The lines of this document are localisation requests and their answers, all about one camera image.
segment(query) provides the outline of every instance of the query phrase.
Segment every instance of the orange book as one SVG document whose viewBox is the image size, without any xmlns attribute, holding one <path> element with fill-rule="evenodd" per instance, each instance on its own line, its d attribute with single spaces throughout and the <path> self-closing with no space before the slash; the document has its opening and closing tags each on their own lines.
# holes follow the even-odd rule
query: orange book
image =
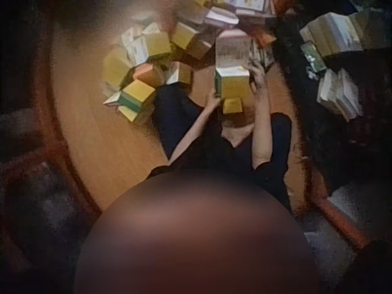
<svg viewBox="0 0 392 294">
<path fill-rule="evenodd" d="M 153 88 L 158 88 L 165 83 L 165 77 L 162 69 L 151 63 L 138 66 L 133 78 L 134 80 L 140 80 Z"/>
</svg>

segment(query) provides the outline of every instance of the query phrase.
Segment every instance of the book page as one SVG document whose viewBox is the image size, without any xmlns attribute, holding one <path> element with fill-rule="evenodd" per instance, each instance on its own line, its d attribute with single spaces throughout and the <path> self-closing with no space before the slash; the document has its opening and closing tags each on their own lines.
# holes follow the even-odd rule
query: book page
<svg viewBox="0 0 392 294">
<path fill-rule="evenodd" d="M 224 37 L 216 40 L 216 67 L 242 66 L 248 62 L 251 38 Z"/>
</svg>

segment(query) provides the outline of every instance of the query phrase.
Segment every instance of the yellow book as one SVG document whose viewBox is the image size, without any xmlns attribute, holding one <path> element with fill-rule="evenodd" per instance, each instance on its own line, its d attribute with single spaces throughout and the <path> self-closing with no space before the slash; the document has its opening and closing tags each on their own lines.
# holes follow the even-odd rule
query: yellow book
<svg viewBox="0 0 392 294">
<path fill-rule="evenodd" d="M 166 32 L 157 32 L 139 37 L 130 44 L 136 66 L 149 58 L 168 55 L 172 52 Z"/>
<path fill-rule="evenodd" d="M 182 49 L 186 49 L 198 31 L 184 23 L 177 23 L 171 41 Z"/>
<path fill-rule="evenodd" d="M 159 66 L 146 63 L 138 66 L 133 75 L 134 80 L 140 80 L 147 85 L 158 88 L 165 83 L 164 72 Z"/>
<path fill-rule="evenodd" d="M 249 93 L 249 71 L 242 66 L 216 68 L 216 94 L 222 99 L 246 99 Z"/>
<path fill-rule="evenodd" d="M 135 80 L 123 89 L 122 96 L 142 107 L 154 96 L 154 92 L 155 89 L 153 87 L 142 81 Z"/>
<path fill-rule="evenodd" d="M 127 59 L 127 51 L 121 47 L 113 48 L 104 59 L 102 79 L 113 89 L 119 90 L 129 77 L 133 64 Z"/>
<path fill-rule="evenodd" d="M 175 61 L 167 71 L 166 84 L 181 83 L 184 85 L 192 84 L 192 68 L 185 63 Z"/>
<path fill-rule="evenodd" d="M 203 6 L 207 0 L 193 0 L 193 2 L 196 2 L 198 5 Z"/>
<path fill-rule="evenodd" d="M 225 115 L 240 112 L 243 112 L 243 103 L 240 98 L 229 98 L 223 101 L 223 113 Z"/>
<path fill-rule="evenodd" d="M 143 124 L 154 112 L 154 105 L 150 105 L 142 112 L 137 113 L 126 106 L 119 106 L 118 111 L 122 113 L 130 122 Z"/>
</svg>

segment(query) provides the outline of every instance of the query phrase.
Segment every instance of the wooden floor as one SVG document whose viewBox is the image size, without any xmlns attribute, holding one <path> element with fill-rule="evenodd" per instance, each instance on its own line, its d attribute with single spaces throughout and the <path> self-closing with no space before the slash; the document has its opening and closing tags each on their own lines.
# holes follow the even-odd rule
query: wooden floor
<svg viewBox="0 0 392 294">
<path fill-rule="evenodd" d="M 137 127 L 102 105 L 102 60 L 113 36 L 125 28 L 126 24 L 75 37 L 57 27 L 53 44 L 53 89 L 61 128 L 75 168 L 102 209 L 142 182 L 154 167 L 167 163 L 151 123 Z M 299 212 L 305 206 L 304 171 L 295 113 L 278 65 L 270 69 L 267 79 L 272 111 L 286 113 L 293 120 L 285 182 L 292 192 L 293 210 Z M 202 105 L 213 86 L 213 67 L 199 69 L 190 96 Z"/>
</svg>

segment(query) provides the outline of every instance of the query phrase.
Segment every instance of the black pants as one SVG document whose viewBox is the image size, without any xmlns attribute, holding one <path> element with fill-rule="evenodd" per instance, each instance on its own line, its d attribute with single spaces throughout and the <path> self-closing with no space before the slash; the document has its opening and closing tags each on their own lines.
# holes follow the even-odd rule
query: black pants
<svg viewBox="0 0 392 294">
<path fill-rule="evenodd" d="M 160 141 L 167 158 L 170 158 L 177 144 L 202 112 L 203 108 L 191 101 L 185 91 L 176 85 L 167 85 L 157 89 L 153 122 L 158 130 Z M 214 117 L 210 124 L 219 123 Z M 273 133 L 273 155 L 282 170 L 287 170 L 287 159 L 290 151 L 292 122 L 283 113 L 271 115 Z M 248 136 L 235 152 L 248 166 L 252 166 L 252 135 Z"/>
</svg>

